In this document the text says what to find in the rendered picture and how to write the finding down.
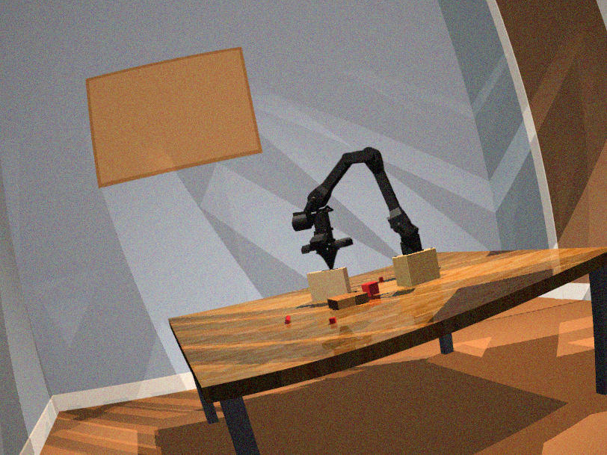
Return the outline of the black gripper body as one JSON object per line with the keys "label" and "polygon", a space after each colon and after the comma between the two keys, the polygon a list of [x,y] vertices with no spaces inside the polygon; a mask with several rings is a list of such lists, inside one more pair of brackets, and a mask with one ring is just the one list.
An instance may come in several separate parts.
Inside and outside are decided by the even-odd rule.
{"label": "black gripper body", "polygon": [[[302,248],[301,248],[302,254],[306,254],[311,251],[316,251],[317,253],[320,253],[320,252],[326,251],[327,248],[329,251],[329,250],[336,250],[339,248],[348,247],[348,246],[353,245],[351,238],[342,238],[337,241],[335,238],[333,239],[333,233],[332,233],[333,227],[331,227],[331,225],[315,228],[315,231],[318,231],[318,234],[323,233],[322,230],[327,230],[327,233],[329,234],[329,236],[331,238],[331,243],[326,244],[324,249],[316,249],[316,250],[312,250],[311,245],[307,244],[305,246],[302,246]],[[336,242],[334,242],[334,241],[336,241]]]}

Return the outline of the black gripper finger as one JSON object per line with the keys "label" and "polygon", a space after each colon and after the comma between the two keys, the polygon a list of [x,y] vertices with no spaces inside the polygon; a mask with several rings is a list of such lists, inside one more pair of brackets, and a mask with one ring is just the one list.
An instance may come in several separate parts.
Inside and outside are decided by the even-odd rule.
{"label": "black gripper finger", "polygon": [[334,263],[335,263],[335,259],[336,259],[336,255],[338,253],[338,250],[340,250],[340,248],[336,249],[336,250],[326,251],[326,254],[328,255],[328,259],[329,259],[329,262],[330,262],[330,268],[331,269],[333,269],[333,267],[334,267]]}
{"label": "black gripper finger", "polygon": [[[326,250],[326,251],[328,251],[328,250]],[[316,254],[319,254],[326,261],[328,267],[330,268],[330,262],[329,262],[329,259],[328,259],[328,255],[326,254],[326,251],[320,252],[320,253],[316,253]]]}

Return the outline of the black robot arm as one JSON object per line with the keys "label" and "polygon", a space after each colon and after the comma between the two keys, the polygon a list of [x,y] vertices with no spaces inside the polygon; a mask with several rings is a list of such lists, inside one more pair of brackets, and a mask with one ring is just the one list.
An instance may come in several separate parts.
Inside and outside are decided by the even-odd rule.
{"label": "black robot arm", "polygon": [[[383,198],[389,208],[390,217],[387,220],[391,229],[401,236],[401,251],[403,255],[421,252],[422,243],[418,234],[418,227],[411,224],[409,217],[400,206],[397,197],[387,178],[380,152],[372,147],[366,147],[363,151],[346,152],[342,155],[339,163],[332,169],[327,178],[315,188],[307,197],[307,204],[303,211],[293,213],[292,227],[297,231],[330,225],[328,212],[333,211],[327,204],[333,189],[352,164],[366,163],[373,173],[380,188]],[[325,207],[325,208],[322,208]],[[322,209],[320,209],[322,208]],[[311,212],[315,212],[311,214]],[[323,233],[314,232],[309,241],[312,250],[324,249],[326,244],[331,243],[327,230]]]}

